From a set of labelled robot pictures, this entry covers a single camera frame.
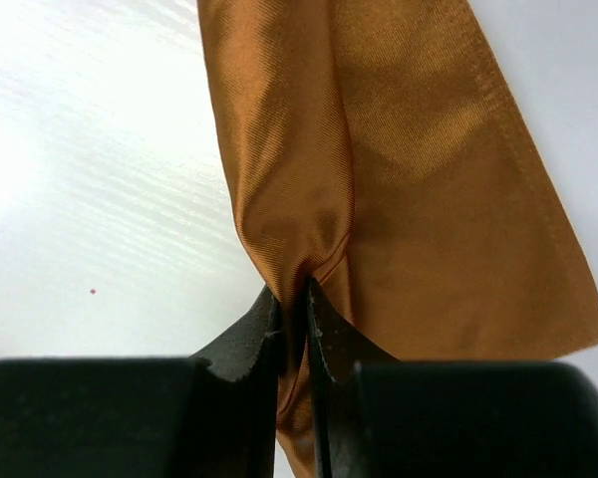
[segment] white surface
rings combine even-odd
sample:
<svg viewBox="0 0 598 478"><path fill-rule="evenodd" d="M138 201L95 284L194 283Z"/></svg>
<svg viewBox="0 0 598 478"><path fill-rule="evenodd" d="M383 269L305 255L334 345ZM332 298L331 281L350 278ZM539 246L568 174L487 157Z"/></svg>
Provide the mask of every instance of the white surface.
<svg viewBox="0 0 598 478"><path fill-rule="evenodd" d="M598 283L598 0L471 4ZM189 354L261 285L194 2L0 0L0 357Z"/></svg>

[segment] orange-brown fabric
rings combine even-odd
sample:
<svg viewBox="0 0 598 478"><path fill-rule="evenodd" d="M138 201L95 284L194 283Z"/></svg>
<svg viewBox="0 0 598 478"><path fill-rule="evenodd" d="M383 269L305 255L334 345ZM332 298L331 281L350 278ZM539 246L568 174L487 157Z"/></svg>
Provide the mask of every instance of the orange-brown fabric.
<svg viewBox="0 0 598 478"><path fill-rule="evenodd" d="M306 277L400 359L598 343L585 258L465 0L199 0L235 223L290 310ZM279 438L313 473L305 361Z"/></svg>

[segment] brown cloth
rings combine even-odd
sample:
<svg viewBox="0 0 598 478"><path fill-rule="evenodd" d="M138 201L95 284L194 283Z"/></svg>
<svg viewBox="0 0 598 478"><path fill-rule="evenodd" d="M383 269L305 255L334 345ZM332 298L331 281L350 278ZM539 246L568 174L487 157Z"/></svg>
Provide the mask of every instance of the brown cloth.
<svg viewBox="0 0 598 478"><path fill-rule="evenodd" d="M199 0L235 223L290 310L313 274L399 359L553 359L598 295L465 0ZM313 475L306 363L278 437Z"/></svg>

